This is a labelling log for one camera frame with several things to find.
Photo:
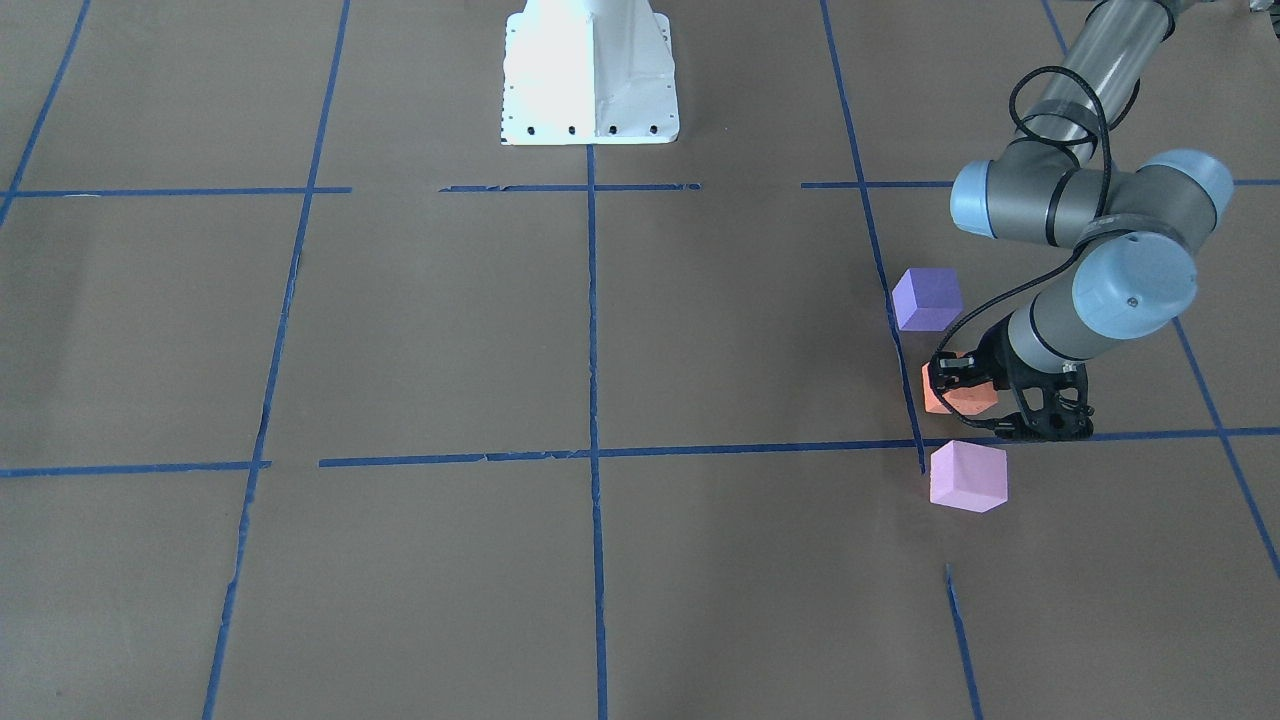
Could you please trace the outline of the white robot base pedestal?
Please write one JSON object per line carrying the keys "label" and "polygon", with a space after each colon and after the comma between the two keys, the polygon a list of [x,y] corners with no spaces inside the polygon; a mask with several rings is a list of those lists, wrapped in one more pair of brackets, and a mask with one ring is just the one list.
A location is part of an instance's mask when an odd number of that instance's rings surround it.
{"label": "white robot base pedestal", "polygon": [[504,41],[504,146],[678,140],[672,27],[649,1],[527,1]]}

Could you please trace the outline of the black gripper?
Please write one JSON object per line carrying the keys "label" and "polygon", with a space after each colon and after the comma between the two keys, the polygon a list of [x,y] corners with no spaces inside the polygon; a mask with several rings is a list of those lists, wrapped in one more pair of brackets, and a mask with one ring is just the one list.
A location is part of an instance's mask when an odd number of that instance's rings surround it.
{"label": "black gripper", "polygon": [[993,384],[1012,393],[1018,410],[993,420],[1001,439],[1068,442],[1094,434],[1083,361],[1057,351],[1032,318],[1005,318],[970,354],[936,352],[931,388],[948,393]]}

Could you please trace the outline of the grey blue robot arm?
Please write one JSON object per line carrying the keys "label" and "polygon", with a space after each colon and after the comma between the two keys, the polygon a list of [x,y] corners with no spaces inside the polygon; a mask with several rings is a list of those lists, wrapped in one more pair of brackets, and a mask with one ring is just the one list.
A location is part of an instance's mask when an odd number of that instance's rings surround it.
{"label": "grey blue robot arm", "polygon": [[973,351],[940,345],[932,355],[927,387],[963,424],[1002,439],[1088,439],[1088,363],[1165,328],[1196,299],[1196,258],[1230,206],[1231,172],[1194,149],[1121,172],[1112,149],[1143,69],[1187,9],[1097,3],[1060,64],[1015,83],[1016,133],[1001,156],[957,173],[950,211],[959,229],[1070,252],[1018,286],[1030,300]]}

